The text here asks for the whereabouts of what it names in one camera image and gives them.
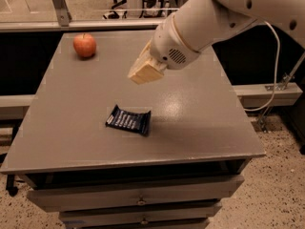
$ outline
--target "floor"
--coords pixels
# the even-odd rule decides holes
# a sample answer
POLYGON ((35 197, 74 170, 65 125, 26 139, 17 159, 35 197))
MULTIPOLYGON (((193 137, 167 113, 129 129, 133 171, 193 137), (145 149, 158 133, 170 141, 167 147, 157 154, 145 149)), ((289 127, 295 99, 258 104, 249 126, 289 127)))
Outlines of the floor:
MULTIPOLYGON (((33 0, 0 0, 0 21, 52 21, 56 17, 51 0, 36 7, 33 0)), ((74 19, 101 17, 109 0, 68 0, 74 19), (85 12, 90 5, 99 6, 85 12)), ((299 152, 300 143, 290 123, 282 114, 268 118, 268 133, 262 133, 253 122, 267 155, 254 159, 244 171, 245 182, 232 198, 222 200, 223 208, 211 219, 208 229, 244 228, 305 228, 305 156, 299 152)), ((8 146, 6 132, 0 133, 0 155, 8 146)), ((27 184, 16 183, 19 192, 10 197, 6 192, 6 177, 0 175, 0 228, 36 229, 64 228, 58 214, 47 214, 27 201, 27 184)))
MULTIPOLYGON (((249 116, 267 155, 253 159, 244 170, 245 182, 231 198, 222 199, 223 207, 207 229, 304 229, 305 156, 289 122, 282 114, 268 117, 268 133, 259 130, 255 117, 249 116)), ((5 144, 6 133, 0 140, 5 144)), ((10 147, 1 146, 0 152, 10 147)), ((0 228, 65 228, 57 213, 45 213, 29 201, 30 189, 16 183, 19 192, 10 197, 5 191, 6 177, 0 175, 0 228)))

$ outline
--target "red apple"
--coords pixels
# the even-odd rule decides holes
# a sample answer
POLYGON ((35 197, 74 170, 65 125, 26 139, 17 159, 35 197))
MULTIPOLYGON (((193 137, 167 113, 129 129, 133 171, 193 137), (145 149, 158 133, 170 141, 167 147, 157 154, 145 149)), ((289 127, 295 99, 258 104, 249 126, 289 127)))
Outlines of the red apple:
POLYGON ((92 57, 96 51, 96 42, 89 33, 78 34, 74 37, 73 46, 81 57, 92 57))

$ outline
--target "table top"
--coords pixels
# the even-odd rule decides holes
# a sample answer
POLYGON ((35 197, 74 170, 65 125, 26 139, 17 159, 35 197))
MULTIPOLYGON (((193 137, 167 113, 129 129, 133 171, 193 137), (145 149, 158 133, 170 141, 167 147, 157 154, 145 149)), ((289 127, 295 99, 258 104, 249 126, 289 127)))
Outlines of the table top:
POLYGON ((212 48, 181 71, 136 85, 127 74, 153 31, 91 33, 93 58, 63 35, 13 141, 4 174, 75 171, 264 156, 212 48), (115 105, 152 111, 149 136, 105 126, 115 105))

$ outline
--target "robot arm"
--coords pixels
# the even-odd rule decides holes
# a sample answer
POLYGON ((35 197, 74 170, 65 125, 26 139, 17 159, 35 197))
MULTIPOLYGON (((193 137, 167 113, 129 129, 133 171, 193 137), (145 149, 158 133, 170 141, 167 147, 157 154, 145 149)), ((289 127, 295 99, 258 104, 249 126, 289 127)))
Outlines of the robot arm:
POLYGON ((160 79, 165 69, 182 69, 207 47, 262 21, 304 48, 305 0, 189 0, 158 26, 129 78, 138 84, 160 79))

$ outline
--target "white cable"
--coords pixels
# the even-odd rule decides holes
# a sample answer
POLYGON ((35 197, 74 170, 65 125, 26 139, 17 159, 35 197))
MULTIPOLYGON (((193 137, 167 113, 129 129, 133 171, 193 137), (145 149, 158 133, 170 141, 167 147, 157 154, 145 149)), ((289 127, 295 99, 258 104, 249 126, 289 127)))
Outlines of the white cable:
POLYGON ((280 41, 278 38, 278 35, 275 31, 275 29, 272 27, 272 25, 270 25, 267 21, 265 21, 265 24, 271 29, 271 31, 274 33, 274 37, 276 39, 277 42, 277 50, 276 50, 276 58, 275 58, 275 65, 274 65, 274 89, 273 89, 273 93, 270 97, 270 100, 265 103, 263 106, 256 108, 256 109, 244 109, 246 112, 255 112, 255 111, 260 111, 266 107, 268 107, 271 102, 274 100, 275 98, 275 88, 276 88, 276 77, 277 77, 277 68, 278 68, 278 58, 279 58, 279 51, 280 51, 280 41))

